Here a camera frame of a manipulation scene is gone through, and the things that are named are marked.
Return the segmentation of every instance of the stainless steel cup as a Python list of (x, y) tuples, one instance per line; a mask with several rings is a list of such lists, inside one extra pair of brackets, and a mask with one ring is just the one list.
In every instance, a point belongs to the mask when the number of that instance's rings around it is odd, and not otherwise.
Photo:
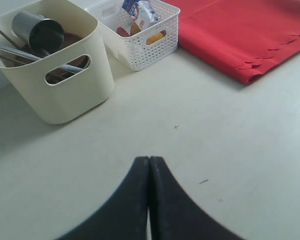
[(12, 30), (40, 57), (60, 50), (65, 39), (65, 31), (57, 21), (27, 11), (13, 18)]

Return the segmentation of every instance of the red fabric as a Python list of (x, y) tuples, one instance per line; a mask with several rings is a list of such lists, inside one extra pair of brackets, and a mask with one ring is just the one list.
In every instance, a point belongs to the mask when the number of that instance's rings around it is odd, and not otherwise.
[(179, 45), (250, 84), (300, 51), (300, 0), (164, 0), (181, 9)]

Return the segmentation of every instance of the white plastic basket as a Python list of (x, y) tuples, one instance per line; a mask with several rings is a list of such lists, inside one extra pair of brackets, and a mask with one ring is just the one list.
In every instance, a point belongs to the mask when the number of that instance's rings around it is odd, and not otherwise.
[[(101, 23), (100, 32), (107, 50), (132, 71), (141, 71), (178, 48), (180, 9), (159, 0), (149, 2), (162, 21), (130, 37), (116, 33), (118, 27), (133, 22), (122, 8), (123, 0), (105, 0), (86, 8)], [(166, 32), (164, 38), (147, 45), (147, 39), (161, 31)]]
[[(20, 11), (55, 19), (66, 32), (83, 38), (31, 64), (6, 67), (0, 59), (0, 70), (34, 111), (49, 124), (63, 124), (107, 100), (115, 84), (98, 21), (68, 0), (41, 0), (0, 16), (0, 29), (20, 46), (11, 30)], [(0, 44), (11, 46), (1, 35)], [(46, 82), (47, 73), (81, 56), (90, 58), (86, 69), (54, 85)]]

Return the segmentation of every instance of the snack package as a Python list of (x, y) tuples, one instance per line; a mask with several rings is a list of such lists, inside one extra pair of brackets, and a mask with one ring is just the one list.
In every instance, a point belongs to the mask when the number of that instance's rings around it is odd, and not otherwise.
[(160, 21), (160, 17), (147, 0), (124, 0), (122, 8), (132, 16), (141, 31)]

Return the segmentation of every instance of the tabletop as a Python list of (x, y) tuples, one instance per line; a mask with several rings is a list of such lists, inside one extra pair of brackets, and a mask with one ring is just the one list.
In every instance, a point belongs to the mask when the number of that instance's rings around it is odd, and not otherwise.
[(153, 155), (241, 237), (300, 240), (300, 53), (249, 86), (180, 48), (140, 72), (109, 60), (113, 94), (67, 124), (0, 90), (0, 240), (60, 237)]

